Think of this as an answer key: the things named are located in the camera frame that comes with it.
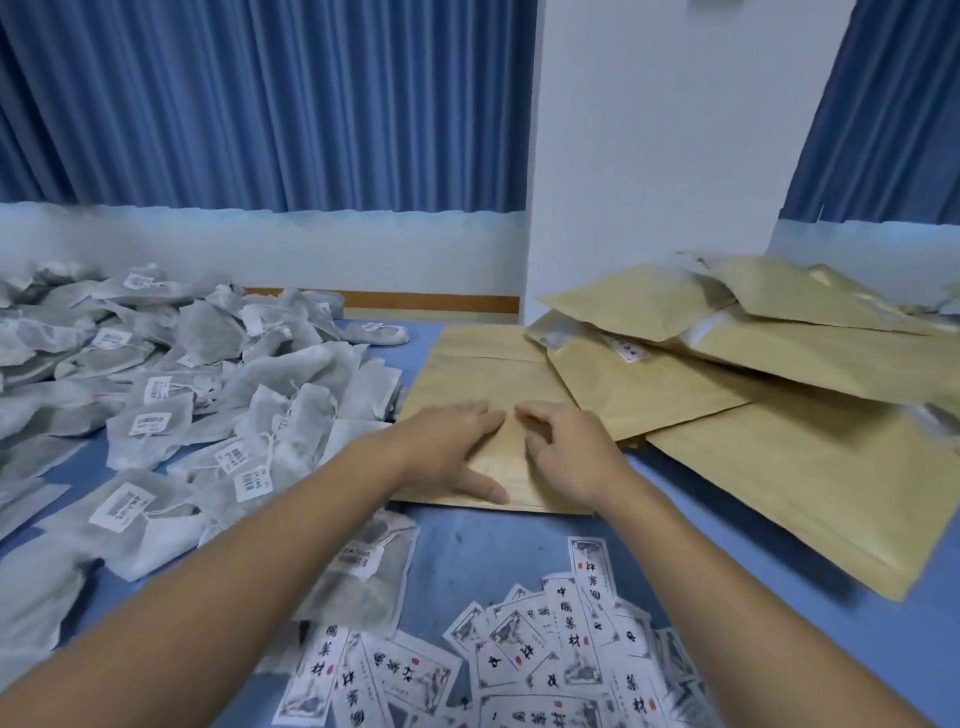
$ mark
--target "blue table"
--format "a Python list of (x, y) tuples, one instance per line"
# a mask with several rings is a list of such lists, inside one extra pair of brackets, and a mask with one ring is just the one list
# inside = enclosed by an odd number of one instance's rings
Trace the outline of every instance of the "blue table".
[[(410, 343), (378, 353), (413, 383), (442, 324), (408, 323)], [(113, 475), (104, 465), (103, 432), (63, 465), (50, 482), (74, 487), (35, 520), (76, 500)], [(921, 580), (903, 603), (884, 599), (851, 580), (783, 529), (699, 475), (654, 449), (631, 460), (664, 490), (718, 546), (853, 657), (904, 695), (937, 725), (960, 725), (960, 520), (953, 519)], [(669, 620), (627, 548), (600, 518), (543, 516), (398, 504), (420, 525), (400, 629), (447, 647), (442, 633), (472, 600), (493, 604), (519, 582), (540, 587), (544, 574), (568, 569), (566, 538), (602, 536), (610, 548), (617, 590), (654, 616)], [(24, 526), (0, 546), (0, 556), (34, 538)], [(517, 559), (518, 553), (524, 558)], [(107, 570), (94, 572), (68, 617), (66, 639), (94, 624), (137, 591)], [(466, 665), (454, 701), (468, 694)], [(268, 726), (286, 680), (254, 676), (216, 725)]]

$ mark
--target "label sticker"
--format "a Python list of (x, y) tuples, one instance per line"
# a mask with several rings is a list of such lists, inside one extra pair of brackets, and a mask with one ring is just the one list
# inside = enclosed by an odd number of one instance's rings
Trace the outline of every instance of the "label sticker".
[(132, 336), (130, 331), (121, 331), (119, 328), (101, 328), (93, 337), (90, 346), (112, 351), (127, 344)]
[(156, 435), (167, 428), (173, 412), (151, 412), (137, 415), (130, 428), (130, 435)]
[(243, 447), (243, 443), (228, 445), (214, 452), (213, 456), (217, 459), (217, 462), (220, 463), (220, 467), (227, 475), (250, 460), (250, 455), (247, 453), (247, 449)]
[(143, 513), (156, 496), (132, 483), (117, 488), (90, 516), (88, 523), (113, 533), (123, 533), (133, 519)]
[(153, 404), (155, 401), (170, 399), (171, 376), (151, 376), (147, 379), (147, 386), (143, 390), (143, 403)]
[(154, 284), (154, 280), (150, 276), (141, 276), (137, 273), (129, 274), (123, 281), (124, 288), (130, 288), (134, 291), (139, 291), (142, 288), (149, 288)]
[(361, 541), (348, 541), (344, 549), (330, 562), (330, 568), (340, 573), (356, 576), (367, 581), (376, 573), (383, 558), (383, 545), (364, 544)]
[(233, 478), (233, 487), (236, 488), (237, 502), (266, 496), (274, 491), (274, 482), (267, 473), (267, 467), (261, 465), (247, 473), (240, 473)]
[(639, 344), (630, 341), (630, 339), (621, 339), (619, 336), (612, 336), (608, 333), (601, 334), (615, 352), (620, 354), (623, 357), (623, 360), (628, 364), (633, 364), (635, 361), (640, 359), (645, 359), (649, 352), (641, 347)]

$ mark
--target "blue curtain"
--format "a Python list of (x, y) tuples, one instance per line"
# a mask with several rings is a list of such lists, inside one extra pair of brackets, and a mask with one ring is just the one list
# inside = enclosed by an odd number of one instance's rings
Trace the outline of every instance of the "blue curtain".
[(524, 209), (537, 0), (5, 0), (0, 201)]
[(859, 0), (780, 216), (960, 224), (960, 2)]

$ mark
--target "paper bag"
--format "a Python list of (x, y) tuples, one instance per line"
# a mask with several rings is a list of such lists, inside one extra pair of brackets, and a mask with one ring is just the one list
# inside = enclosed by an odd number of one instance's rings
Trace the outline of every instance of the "paper bag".
[(637, 265), (538, 301), (594, 326), (647, 341), (666, 341), (729, 303), (717, 280), (681, 268)]
[(960, 459), (903, 408), (787, 382), (647, 439), (896, 600), (960, 503)]
[(960, 372), (960, 339), (755, 319), (738, 305), (680, 337), (691, 352), (866, 400), (923, 404)]
[(872, 296), (823, 285), (805, 269), (769, 255), (706, 255), (709, 274), (722, 281), (743, 309), (769, 319), (823, 326), (933, 334), (937, 329)]
[(523, 327), (445, 328), (420, 369), (399, 419), (409, 419), (429, 404), (483, 399), (490, 401), (491, 409), (505, 409), (507, 421), (468, 463), (503, 485), (510, 502), (496, 505), (463, 494), (435, 497), (416, 488), (401, 491), (394, 499), (511, 511), (591, 513), (548, 486), (527, 460), (526, 428), (514, 416), (514, 405), (524, 400), (570, 402), (570, 395), (550, 370), (542, 350), (523, 338)]
[(717, 364), (623, 342), (557, 311), (527, 329), (582, 409), (614, 440), (705, 417), (750, 401), (750, 380)]

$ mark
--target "white wall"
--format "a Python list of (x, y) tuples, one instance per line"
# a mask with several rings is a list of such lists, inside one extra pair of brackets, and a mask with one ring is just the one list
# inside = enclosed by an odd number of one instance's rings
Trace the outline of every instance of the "white wall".
[(526, 213), (290, 212), (0, 205), (0, 272), (81, 260), (109, 273), (156, 262), (249, 286), (518, 296)]
[(678, 250), (766, 249), (853, 0), (722, 4), (541, 0), (525, 321)]

